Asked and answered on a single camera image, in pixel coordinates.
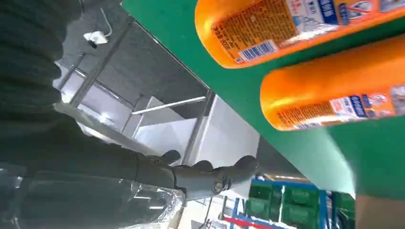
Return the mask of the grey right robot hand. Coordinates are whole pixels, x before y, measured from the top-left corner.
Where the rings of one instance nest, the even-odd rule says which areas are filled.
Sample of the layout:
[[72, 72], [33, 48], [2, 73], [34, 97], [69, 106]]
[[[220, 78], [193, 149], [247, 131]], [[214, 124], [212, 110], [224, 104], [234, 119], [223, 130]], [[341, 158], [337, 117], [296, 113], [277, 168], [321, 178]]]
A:
[[171, 167], [82, 133], [64, 114], [0, 116], [3, 229], [119, 229], [158, 217], [136, 199], [142, 188], [182, 199], [212, 197], [248, 181], [244, 156], [213, 169]]

